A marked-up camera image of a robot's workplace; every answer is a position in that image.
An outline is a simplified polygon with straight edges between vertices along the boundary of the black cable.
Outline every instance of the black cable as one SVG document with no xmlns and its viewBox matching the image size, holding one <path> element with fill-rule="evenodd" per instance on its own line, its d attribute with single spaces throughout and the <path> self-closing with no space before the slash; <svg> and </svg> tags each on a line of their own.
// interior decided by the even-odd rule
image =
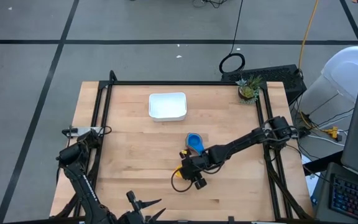
<svg viewBox="0 0 358 224">
<path fill-rule="evenodd" d="M 340 115 L 346 114 L 346 113 L 348 113 L 348 112 L 350 112 L 350 111 L 352 111 L 352 110 L 354 110 L 354 108 L 352 108 L 352 109 L 350 109 L 350 110 L 348 110 L 348 111 L 346 111 L 346 112 L 343 112 L 343 113 L 337 114 L 337 115 L 333 116 L 332 118 L 329 118 L 328 120 L 323 121 L 323 122 L 322 122 L 322 123 L 320 123 L 318 126 L 321 126 L 321 125 L 323 125 L 323 124 L 325 124 L 325 123 L 328 123 L 328 122 L 330 122 L 332 119 L 336 118 L 337 116 L 340 116 Z"/>
<path fill-rule="evenodd" d="M 195 1 L 202 2 L 202 4 L 196 5 L 196 4 L 195 4 Z M 217 9 L 217 8 L 221 7 L 221 5 L 222 5 L 223 3 L 225 3 L 226 1 L 227 1 L 227 0 L 222 0 L 222 1 L 219 1 L 219 2 L 210 1 L 210 0 L 193 0 L 192 5 L 193 5 L 194 7 L 204 7 L 205 4 L 206 4 L 207 2 L 209 2 L 209 3 L 211 3 L 211 5 L 212 5 L 215 9 Z"/>
<path fill-rule="evenodd" d="M 236 31 L 235 31 L 235 33 L 234 33 L 234 38 L 233 38 L 233 43 L 232 43 L 232 45 L 231 45 L 230 53 L 229 53 L 224 59 L 222 59 L 221 63 L 219 63 L 219 71 L 220 71 L 222 74 L 227 73 L 227 72 L 225 72 L 225 71 L 223 70 L 223 63 L 224 63 L 227 59 L 229 59 L 229 58 L 231 58 L 231 57 L 233 57 L 233 56 L 238 56 L 238 57 L 240 57 L 240 59 L 241 59 L 241 65 L 240 65 L 240 67 L 238 67 L 237 69 L 235 69 L 234 71 L 231 71 L 231 72 L 239 72 L 239 71 L 241 71 L 242 69 L 244 69 L 244 67 L 246 66 L 246 58 L 245 58 L 242 54 L 240 54 L 240 53 L 233 53 L 233 54 L 232 54 L 233 48 L 234 48 L 234 43 L 236 42 L 237 30 L 238 30 L 238 28 L 239 28 L 239 22 L 240 22 L 240 16 L 241 16 L 241 9 L 242 9 L 242 2 L 243 2 L 243 0 L 241 0 L 241 4 L 240 4 L 239 16 L 238 16 L 238 18 L 237 18 Z"/>
<path fill-rule="evenodd" d="M 299 152 L 299 156 L 302 158 L 302 153 L 301 153 L 301 151 L 300 151 L 299 149 L 297 149 L 297 148 L 295 148 L 295 147 L 293 147 L 293 146 L 290 146 L 290 145 L 288 145 L 288 144 L 287 144 L 286 146 L 295 149 L 297 152 Z"/>
<path fill-rule="evenodd" d="M 295 104 L 297 103 L 297 101 L 295 101 L 294 103 L 293 103 L 293 107 L 292 107 L 292 109 L 291 109 L 291 111 L 290 111 L 290 115 L 292 116 L 292 111 L 293 111 L 293 109 L 295 108 Z"/>
<path fill-rule="evenodd" d="M 306 153 L 307 153 L 307 155 L 309 155 L 310 157 L 314 157 L 314 158 L 316 158 L 316 159 L 320 159 L 320 158 L 318 158 L 317 156 L 314 156 L 314 155 L 311 155 L 306 149 L 304 149 L 304 147 L 302 147 L 300 144 L 299 144 L 299 148 L 301 148 L 302 150 L 304 150 Z"/>
<path fill-rule="evenodd" d="M 220 163 L 218 169 L 216 171 L 213 171 L 213 172 L 209 172 L 209 171 L 206 171 L 205 169 L 199 167 L 198 165 L 194 164 L 195 167 L 199 168 L 201 171 L 203 171 L 204 173 L 206 174 L 216 174 L 217 172 L 219 172 L 223 166 L 224 162 Z"/>
<path fill-rule="evenodd" d="M 67 141 L 67 146 L 70 146 L 70 139 L 71 139 L 71 130 L 73 129 L 73 126 L 72 125 L 69 125 L 68 127 L 68 141 Z"/>
<path fill-rule="evenodd" d="M 273 162 L 276 158 L 277 158 L 277 156 L 274 156 L 274 158 L 270 162 Z"/>
<path fill-rule="evenodd" d="M 314 109 L 312 112 L 309 113 L 309 115 L 311 115 L 312 113 L 314 113 L 316 110 L 320 109 L 322 106 L 324 106 L 326 103 L 328 103 L 330 100 L 332 100 L 335 96 L 338 96 L 339 93 L 336 93 L 336 95 L 334 95 L 333 97 L 331 97 L 330 99 L 326 100 L 324 103 L 322 103 L 321 105 L 319 105 L 316 109 Z"/>
<path fill-rule="evenodd" d="M 101 129 L 99 130 L 98 135 L 100 135 L 100 133 L 102 132 L 102 130 L 103 130 L 103 132 L 104 132 L 104 130 L 105 130 L 106 128 L 109 128 L 110 130 L 109 130 L 108 132 L 106 132 L 106 133 L 103 133 L 103 134 L 102 134 L 103 136 L 104 136 L 104 135 L 107 135 L 107 134 L 110 134 L 110 133 L 112 132 L 111 127 L 106 125 L 105 127 L 101 128 Z"/>
<path fill-rule="evenodd" d="M 321 137 L 319 134 L 315 133 L 314 131 L 312 131 L 311 129 L 309 130 L 311 133 L 317 135 L 318 137 Z"/>
<path fill-rule="evenodd" d="M 318 127 L 318 124 L 316 124 L 315 122 L 313 122 L 312 120 L 309 120 L 310 124 L 312 124 L 312 128 L 308 128 L 309 131 L 313 130 L 313 129 L 317 129 L 323 133 L 326 133 L 325 131 L 321 130 L 319 127 Z"/>
<path fill-rule="evenodd" d="M 304 165 L 302 165 L 302 166 L 303 166 L 303 168 L 304 168 L 305 170 L 309 171 L 310 174 L 313 174 L 313 175 L 317 176 L 317 177 L 320 178 L 321 180 L 324 180 L 324 181 L 328 182 L 330 185 L 333 186 L 333 184 L 331 183 L 331 181 L 327 180 L 322 173 L 320 173 L 320 175 L 322 175 L 323 177 L 321 177 L 320 175 L 317 175 L 317 174 L 313 173 L 312 171 L 310 171 L 310 170 L 309 170 L 307 167 L 305 167 Z"/>
<path fill-rule="evenodd" d="M 189 187 L 186 188 L 185 190 L 178 190 L 178 189 L 175 187 L 175 185 L 173 184 L 173 177 L 175 176 L 175 174 L 176 174 L 178 171 L 179 171 L 179 169 L 175 170 L 175 171 L 173 172 L 172 176 L 171 176 L 171 186 L 172 186 L 172 188 L 173 188 L 176 192 L 183 193 L 183 192 L 188 191 L 188 190 L 191 188 L 191 186 L 193 186 L 193 182 L 191 182 L 190 185 L 189 185 Z"/>
<path fill-rule="evenodd" d="M 298 117 L 298 113 L 299 113 L 299 107 L 301 107 L 302 97 L 303 97 L 303 94 L 301 95 L 299 102 L 298 102 L 298 100 L 296 101 L 296 104 L 298 105 L 298 107 L 296 108 L 295 119 L 294 119 L 295 126 L 296 126 L 296 118 Z"/>
<path fill-rule="evenodd" d="M 329 121 L 329 122 L 335 123 L 336 121 L 340 121 L 340 120 L 342 120 L 342 119 L 344 119 L 344 118 L 347 118 L 347 117 L 349 117 L 349 116 L 351 116 L 351 114 L 346 115 L 346 116 L 343 116 L 342 118 L 335 119 L 335 120 L 333 120 L 333 121 Z"/>
</svg>

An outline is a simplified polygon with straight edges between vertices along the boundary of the blue object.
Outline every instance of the blue object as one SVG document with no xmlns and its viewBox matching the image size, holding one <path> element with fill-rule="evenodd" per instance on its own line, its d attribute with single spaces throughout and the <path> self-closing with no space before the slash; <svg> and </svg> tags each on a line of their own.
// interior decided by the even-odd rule
<svg viewBox="0 0 358 224">
<path fill-rule="evenodd" d="M 201 155 L 201 152 L 204 151 L 203 139 L 199 134 L 188 133 L 186 137 L 186 147 Z"/>
</svg>

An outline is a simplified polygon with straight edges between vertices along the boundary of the wooden tabletop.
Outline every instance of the wooden tabletop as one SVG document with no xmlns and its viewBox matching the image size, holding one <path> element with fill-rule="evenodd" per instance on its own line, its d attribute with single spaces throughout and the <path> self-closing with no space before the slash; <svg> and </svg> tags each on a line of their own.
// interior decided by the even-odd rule
<svg viewBox="0 0 358 224">
<path fill-rule="evenodd" d="M 83 82 L 74 127 L 90 125 L 97 86 L 98 82 Z M 153 215 L 166 207 L 159 220 L 212 221 L 227 220 L 228 216 L 234 216 L 237 221 L 274 220 L 262 145 L 232 156 L 217 174 L 203 174 L 208 184 L 201 190 L 193 186 L 185 193 L 178 193 L 170 185 L 171 174 L 180 165 L 179 152 L 185 148 L 187 133 L 200 134 L 204 146 L 209 147 L 226 144 L 259 127 L 256 106 L 240 104 L 236 88 L 113 86 L 107 121 L 112 133 L 104 138 L 96 186 L 101 203 L 119 217 L 131 209 L 126 192 L 133 190 L 138 200 L 162 198 L 158 204 L 142 211 L 144 215 Z M 149 95 L 171 92 L 186 94 L 186 118 L 176 122 L 153 122 L 148 114 Z M 291 123 L 283 84 L 268 83 L 268 92 L 273 115 L 284 116 Z M 261 103 L 266 119 L 264 100 Z M 288 144 L 297 147 L 295 141 Z M 282 161 L 289 191 L 311 215 L 310 196 L 299 153 L 290 147 L 284 148 Z M 188 182 L 175 178 L 175 186 L 185 189 Z M 278 188 L 277 192 L 281 216 L 285 217 Z M 70 182 L 61 172 L 50 214 L 58 213 L 73 194 Z"/>
</svg>

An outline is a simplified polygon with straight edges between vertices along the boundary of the yellow connector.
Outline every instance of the yellow connector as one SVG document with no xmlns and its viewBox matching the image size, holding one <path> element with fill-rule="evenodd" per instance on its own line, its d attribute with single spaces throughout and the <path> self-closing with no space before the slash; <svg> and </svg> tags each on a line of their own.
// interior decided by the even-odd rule
<svg viewBox="0 0 358 224">
<path fill-rule="evenodd" d="M 331 129 L 325 129 L 323 130 L 325 133 L 329 134 L 333 139 L 337 139 L 338 138 L 338 127 L 337 126 L 333 126 L 333 128 Z"/>
</svg>

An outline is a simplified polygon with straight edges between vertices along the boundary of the black keyboard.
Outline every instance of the black keyboard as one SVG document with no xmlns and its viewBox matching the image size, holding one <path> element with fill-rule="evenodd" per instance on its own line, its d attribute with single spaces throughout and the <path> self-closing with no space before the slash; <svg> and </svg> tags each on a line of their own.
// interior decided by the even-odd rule
<svg viewBox="0 0 358 224">
<path fill-rule="evenodd" d="M 358 183 L 333 174 L 329 208 L 358 219 Z"/>
<path fill-rule="evenodd" d="M 303 77 L 298 74 L 296 65 L 284 65 L 269 68 L 258 68 L 222 74 L 221 81 L 235 82 L 248 79 L 251 75 L 260 75 L 267 82 L 283 82 L 288 104 L 291 105 L 304 91 L 306 86 Z"/>
</svg>

